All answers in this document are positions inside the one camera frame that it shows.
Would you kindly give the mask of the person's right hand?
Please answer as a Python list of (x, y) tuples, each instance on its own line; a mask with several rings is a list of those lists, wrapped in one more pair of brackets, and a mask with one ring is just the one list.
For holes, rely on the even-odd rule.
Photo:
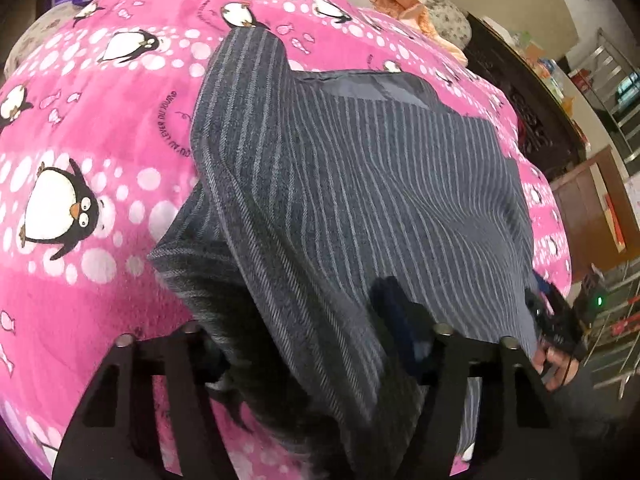
[(540, 376), (548, 375), (544, 380), (548, 391), (568, 385), (579, 370), (579, 362), (576, 359), (544, 341), (538, 344), (532, 364)]

